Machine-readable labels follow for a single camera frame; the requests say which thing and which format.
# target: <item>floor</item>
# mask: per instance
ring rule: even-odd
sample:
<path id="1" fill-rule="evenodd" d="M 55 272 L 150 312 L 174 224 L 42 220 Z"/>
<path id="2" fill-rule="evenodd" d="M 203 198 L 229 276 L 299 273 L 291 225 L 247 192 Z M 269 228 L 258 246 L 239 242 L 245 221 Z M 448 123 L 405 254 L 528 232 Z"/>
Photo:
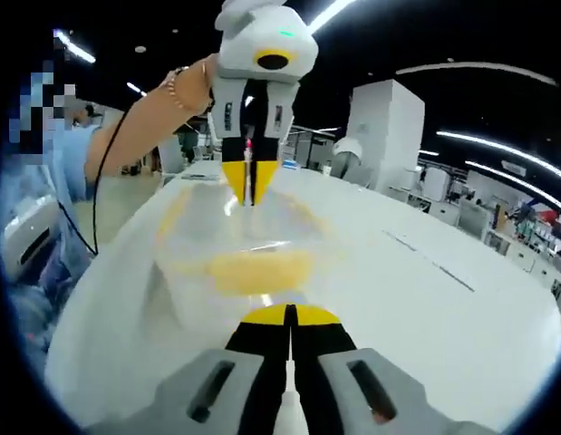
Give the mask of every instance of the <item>floor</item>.
<path id="1" fill-rule="evenodd" d="M 160 175 L 124 175 L 101 181 L 97 193 L 97 241 L 110 243 L 119 229 L 155 193 Z M 92 201 L 75 205 L 79 229 L 92 246 Z"/>

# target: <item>white table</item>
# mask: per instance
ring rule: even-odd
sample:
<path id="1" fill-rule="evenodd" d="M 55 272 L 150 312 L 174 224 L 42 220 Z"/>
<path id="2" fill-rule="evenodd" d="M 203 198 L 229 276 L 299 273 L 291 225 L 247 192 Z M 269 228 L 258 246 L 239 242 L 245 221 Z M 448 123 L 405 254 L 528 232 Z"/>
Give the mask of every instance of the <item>white table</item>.
<path id="1" fill-rule="evenodd" d="M 220 168 L 200 161 L 189 172 Z M 166 292 L 156 291 L 153 226 L 194 182 L 174 179 L 151 198 L 92 263 L 64 310 L 46 378 L 82 424 L 146 406 L 166 375 L 229 337 L 186 334 Z M 339 316 L 358 347 L 376 349 L 419 380 L 448 417 L 504 430 L 518 416 L 561 353 L 556 302 L 536 280 L 456 228 L 339 179 L 280 169 L 272 189 L 308 205 L 343 241 L 338 273 L 306 290 L 309 303 Z M 264 298 L 249 303 L 266 305 Z"/>

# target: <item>wire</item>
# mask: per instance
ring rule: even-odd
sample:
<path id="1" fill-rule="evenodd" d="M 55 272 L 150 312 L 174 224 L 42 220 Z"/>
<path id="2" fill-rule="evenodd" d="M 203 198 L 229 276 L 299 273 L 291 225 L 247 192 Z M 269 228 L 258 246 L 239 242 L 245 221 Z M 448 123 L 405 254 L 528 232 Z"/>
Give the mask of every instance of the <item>wire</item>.
<path id="1" fill-rule="evenodd" d="M 94 249 L 91 247 L 91 245 L 89 245 L 87 243 L 87 241 L 84 239 L 84 237 L 81 234 L 81 231 L 79 231 L 79 228 L 77 228 L 76 225 L 74 225 L 73 220 L 71 219 L 71 217 L 69 216 L 69 213 L 66 211 L 66 208 L 64 208 L 63 204 L 61 203 L 61 201 L 59 201 L 59 208 L 63 211 L 66 220 L 69 221 L 69 225 L 71 226 L 71 228 L 73 229 L 73 231 L 76 233 L 76 235 L 79 237 L 79 239 L 84 243 L 84 245 L 87 247 L 87 249 L 89 249 L 89 252 L 91 252 L 91 254 L 93 254 L 94 256 L 97 255 L 97 253 L 94 251 Z"/>
<path id="2" fill-rule="evenodd" d="M 99 165 L 99 170 L 97 171 L 97 178 L 95 179 L 95 185 L 92 193 L 92 241 L 94 243 L 95 255 L 99 254 L 99 243 L 97 241 L 97 192 L 99 190 L 99 184 L 101 183 L 102 168 L 105 164 L 105 160 L 107 159 L 107 156 L 109 155 L 109 151 L 111 150 L 111 145 L 115 141 L 115 138 L 117 137 L 117 133 L 119 132 L 119 129 L 123 124 L 123 121 L 125 121 L 125 117 L 129 113 L 130 109 L 131 107 L 128 110 L 126 110 L 121 116 L 121 119 L 119 120 L 119 124 L 117 124 L 117 128 L 115 129 L 115 132 L 111 136 L 111 140 L 109 140 L 109 145 L 107 145 L 107 150 L 105 150 L 105 153 L 102 155 L 101 164 Z"/>

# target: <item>white machine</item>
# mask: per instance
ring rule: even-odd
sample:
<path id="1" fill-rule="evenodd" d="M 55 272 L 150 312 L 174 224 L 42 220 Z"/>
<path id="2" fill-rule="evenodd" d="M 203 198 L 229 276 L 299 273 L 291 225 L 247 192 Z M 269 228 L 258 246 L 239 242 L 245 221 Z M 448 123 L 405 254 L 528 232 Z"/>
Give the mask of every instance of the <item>white machine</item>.
<path id="1" fill-rule="evenodd" d="M 450 175 L 439 168 L 428 168 L 423 182 L 422 193 L 427 198 L 435 201 L 442 201 L 445 199 L 447 190 L 450 186 Z"/>
<path id="2" fill-rule="evenodd" d="M 28 270 L 34 257 L 57 234 L 59 204 L 52 195 L 24 198 L 16 216 L 6 225 L 1 240 L 1 257 L 6 276 L 15 281 Z"/>
<path id="3" fill-rule="evenodd" d="M 216 134 L 216 126 L 214 125 L 214 117 L 211 114 L 211 112 L 208 113 L 208 127 L 209 127 L 210 136 L 211 136 L 211 144 L 214 147 L 221 146 L 222 141 Z"/>
<path id="4" fill-rule="evenodd" d="M 216 20 L 223 39 L 211 116 L 215 135 L 222 140 L 222 167 L 240 204 L 245 202 L 248 175 L 252 205 L 264 195 L 278 167 L 278 143 L 292 124 L 298 82 L 313 69 L 318 55 L 306 24 L 284 3 L 227 0 Z M 244 162 L 246 101 L 256 112 L 249 164 Z"/>

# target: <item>ceiling light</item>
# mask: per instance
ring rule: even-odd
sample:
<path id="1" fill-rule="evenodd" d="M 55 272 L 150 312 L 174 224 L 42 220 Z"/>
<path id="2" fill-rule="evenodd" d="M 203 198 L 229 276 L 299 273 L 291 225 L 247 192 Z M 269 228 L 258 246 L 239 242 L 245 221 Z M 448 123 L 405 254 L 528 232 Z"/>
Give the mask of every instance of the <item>ceiling light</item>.
<path id="1" fill-rule="evenodd" d="M 71 52 L 72 54 L 74 54 L 75 56 L 80 57 L 85 62 L 95 63 L 96 59 L 94 58 L 94 56 L 85 52 L 81 47 L 78 47 L 75 43 L 73 43 L 69 39 L 69 37 L 66 34 L 61 32 L 60 30 L 55 30 L 54 31 L 54 36 L 56 38 L 58 38 L 64 44 L 64 46 L 67 48 L 67 50 L 69 52 Z"/>
<path id="2" fill-rule="evenodd" d="M 438 131 L 437 134 L 438 134 L 438 136 L 445 136 L 445 137 L 448 137 L 448 138 L 468 140 L 470 142 L 475 142 L 475 143 L 479 143 L 481 145 L 486 145 L 486 146 L 494 148 L 496 150 L 501 150 L 501 151 L 504 151 L 504 152 L 508 152 L 509 154 L 513 154 L 513 155 L 518 156 L 522 159 L 529 160 L 532 163 L 536 163 L 537 165 L 541 166 L 542 168 L 544 168 L 546 170 L 549 170 L 550 172 L 555 174 L 557 177 L 561 178 L 561 169 L 558 169 L 557 167 L 551 165 L 547 161 L 539 159 L 538 157 L 532 156 L 531 154 L 527 154 L 524 151 L 517 150 L 516 148 L 511 148 L 511 147 L 508 147 L 506 145 L 503 145 L 501 143 L 497 143 L 497 142 L 494 142 L 494 141 L 491 141 L 491 140 L 485 140 L 485 139 L 482 139 L 482 138 L 476 138 L 474 136 L 468 136 L 467 134 L 450 133 L 448 131 Z"/>
<path id="3" fill-rule="evenodd" d="M 133 89 L 136 93 L 141 93 L 141 89 L 135 86 L 133 83 L 127 82 L 127 86 Z"/>
<path id="4" fill-rule="evenodd" d="M 436 151 L 426 151 L 426 150 L 419 150 L 420 154 L 427 154 L 428 156 L 439 156 L 440 154 Z"/>
<path id="5" fill-rule="evenodd" d="M 132 89 L 132 90 L 134 90 L 136 93 L 138 93 L 139 95 L 141 95 L 141 96 L 143 96 L 143 97 L 147 95 L 146 92 L 142 91 L 141 89 L 139 89 L 137 86 L 135 86 L 135 85 L 134 85 L 133 83 L 131 83 L 131 82 L 127 82 L 127 87 L 130 88 L 130 89 Z"/>
<path id="6" fill-rule="evenodd" d="M 497 70 L 505 71 L 507 73 L 521 74 L 529 77 L 530 79 L 538 80 L 540 82 L 551 84 L 552 86 L 557 86 L 558 83 L 546 77 L 543 74 L 538 74 L 530 70 L 525 70 L 524 68 L 519 68 L 517 66 L 505 65 L 504 63 L 491 63 L 491 62 L 448 62 L 448 63 L 435 63 L 430 65 L 412 66 L 411 68 L 403 68 L 402 70 L 396 71 L 396 75 L 418 73 L 420 71 L 435 71 L 444 70 L 451 68 L 481 68 L 486 70 Z"/>
<path id="7" fill-rule="evenodd" d="M 475 161 L 466 160 L 465 163 L 467 165 L 473 166 L 474 168 L 484 169 L 487 172 L 491 172 L 492 174 L 503 177 L 504 179 L 509 179 L 510 181 L 513 181 L 514 183 L 517 183 L 520 186 L 523 186 L 524 188 L 526 188 L 528 190 L 531 190 L 534 193 L 537 193 L 539 196 L 547 199 L 552 204 L 555 204 L 556 206 L 558 206 L 561 209 L 561 202 L 560 201 L 558 201 L 556 198 L 552 197 L 551 195 L 547 194 L 544 190 L 539 189 L 536 186 L 532 186 L 531 184 L 525 182 L 523 179 L 517 179 L 516 177 L 512 177 L 511 175 L 509 175 L 505 172 L 502 172 L 500 170 L 495 170 L 495 169 L 490 168 L 488 166 L 480 165 L 479 163 L 476 163 Z"/>
<path id="8" fill-rule="evenodd" d="M 320 15 L 318 15 L 308 26 L 310 33 L 313 34 L 323 25 L 328 23 L 335 15 L 341 12 L 346 6 L 350 5 L 354 0 L 335 0 Z"/>
<path id="9" fill-rule="evenodd" d="M 527 172 L 526 168 L 524 168 L 523 166 L 519 166 L 515 163 L 512 163 L 511 161 L 502 160 L 501 161 L 501 166 L 507 172 L 512 172 L 514 174 L 519 175 L 520 177 L 525 177 L 526 176 L 526 172 Z"/>

